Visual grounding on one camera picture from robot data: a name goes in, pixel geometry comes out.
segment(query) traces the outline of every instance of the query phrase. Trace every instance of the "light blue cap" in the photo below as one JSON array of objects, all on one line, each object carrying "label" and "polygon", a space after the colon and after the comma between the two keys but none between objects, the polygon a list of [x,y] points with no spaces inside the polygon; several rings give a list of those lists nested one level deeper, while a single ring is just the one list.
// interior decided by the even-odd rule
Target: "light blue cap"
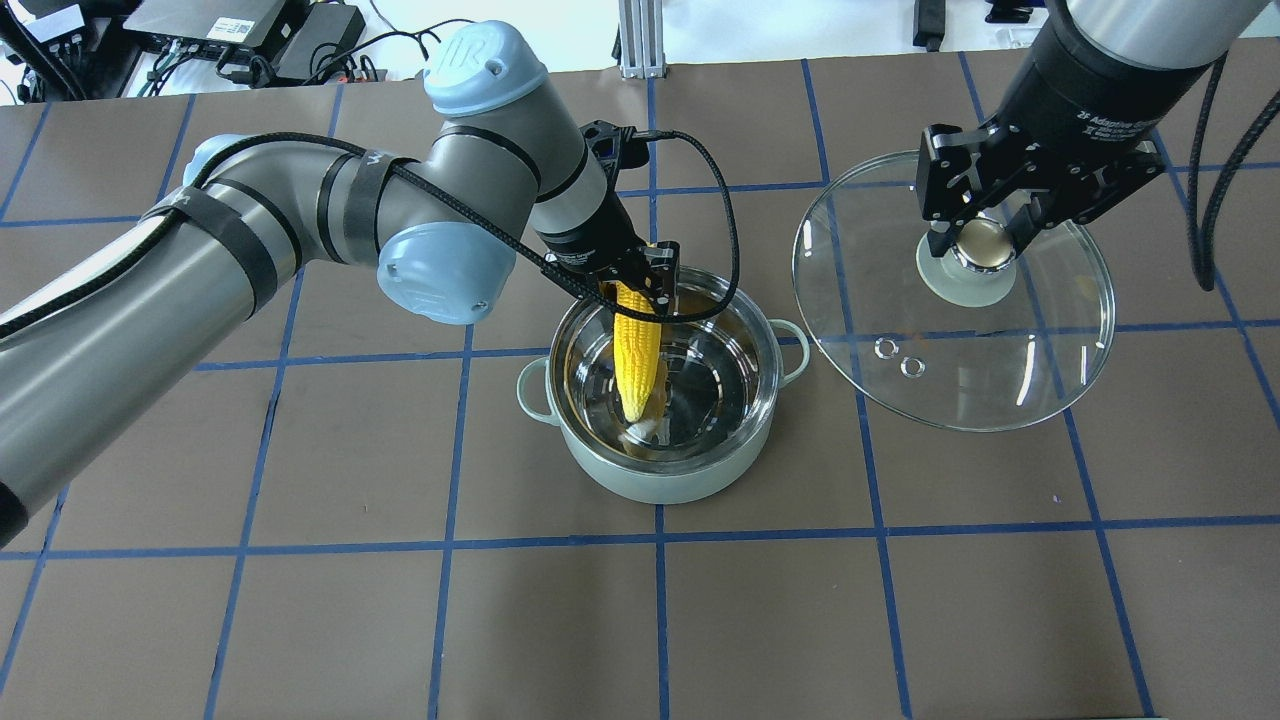
[{"label": "light blue cap", "polygon": [[196,179],[196,176],[200,174],[200,170],[205,168],[205,163],[207,163],[210,158],[227,149],[230,143],[244,140],[246,137],[248,136],[232,133],[215,135],[214,137],[201,142],[200,147],[196,147],[196,154],[191,158],[191,161],[187,163],[187,167],[182,170],[182,184],[191,184]]},{"label": "light blue cap", "polygon": [[447,118],[476,115],[520,100],[547,82],[520,31],[499,20],[468,24],[444,44],[422,85]]},{"label": "light blue cap", "polygon": [[516,251],[471,223],[428,223],[396,233],[378,255],[378,286],[397,305],[449,325],[493,310]]}]

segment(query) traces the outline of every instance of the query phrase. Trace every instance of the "silver robotic arm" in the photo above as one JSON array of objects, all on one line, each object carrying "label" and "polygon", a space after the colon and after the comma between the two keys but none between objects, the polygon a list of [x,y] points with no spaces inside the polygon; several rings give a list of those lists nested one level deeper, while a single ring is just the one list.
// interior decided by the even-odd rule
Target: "silver robotic arm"
[{"label": "silver robotic arm", "polygon": [[[1089,223],[1157,177],[1165,165],[1151,128],[1266,4],[1050,0],[1050,22],[1000,109],[974,131],[924,131],[916,188],[929,252],[998,269],[1041,229]],[[1030,200],[996,251],[989,233],[965,232],[1019,190]]]},{"label": "silver robotic arm", "polygon": [[186,187],[0,315],[0,546],[307,261],[375,266],[399,305],[467,324],[516,261],[498,238],[520,245],[530,223],[553,255],[518,250],[575,295],[616,279],[664,305],[677,250],[645,246],[613,192],[643,142],[598,161],[503,23],[456,33],[425,83],[447,118],[425,161],[294,133],[214,138]]}]

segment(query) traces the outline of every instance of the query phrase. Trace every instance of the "stainless steel pot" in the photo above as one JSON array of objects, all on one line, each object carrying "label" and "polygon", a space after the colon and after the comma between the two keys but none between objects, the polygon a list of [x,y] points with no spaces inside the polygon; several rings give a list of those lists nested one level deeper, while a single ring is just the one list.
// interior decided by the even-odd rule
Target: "stainless steel pot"
[{"label": "stainless steel pot", "polygon": [[[681,313],[710,307],[728,283],[681,268]],[[800,366],[782,370],[774,329],[800,340]],[[736,480],[764,447],[777,393],[809,365],[809,342],[794,323],[767,319],[741,290],[721,314],[663,325],[662,363],[644,416],[627,423],[614,391],[613,315],[590,301],[570,307],[548,357],[516,380],[516,398],[532,419],[558,425],[577,464],[605,488],[631,500],[699,500]],[[530,407],[529,380],[544,370],[550,413]]]}]

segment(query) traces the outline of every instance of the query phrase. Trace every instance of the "sticker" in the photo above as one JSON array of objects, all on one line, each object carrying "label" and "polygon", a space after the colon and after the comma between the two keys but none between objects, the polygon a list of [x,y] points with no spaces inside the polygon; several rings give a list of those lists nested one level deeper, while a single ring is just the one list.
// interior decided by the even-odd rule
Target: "sticker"
[{"label": "sticker", "polygon": [[244,42],[253,29],[252,20],[238,20],[236,18],[218,18],[214,29],[205,37],[209,40],[221,40],[223,42]]}]

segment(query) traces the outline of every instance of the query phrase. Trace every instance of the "yellow corn cob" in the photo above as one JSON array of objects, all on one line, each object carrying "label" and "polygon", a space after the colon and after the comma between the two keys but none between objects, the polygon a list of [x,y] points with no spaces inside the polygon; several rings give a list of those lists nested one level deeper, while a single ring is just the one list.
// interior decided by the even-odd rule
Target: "yellow corn cob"
[{"label": "yellow corn cob", "polygon": [[[653,313],[649,300],[630,287],[616,283],[618,305],[641,313]],[[662,325],[644,323],[626,315],[613,315],[613,366],[622,414],[635,423],[653,393],[658,377],[658,352],[662,347]]]}]

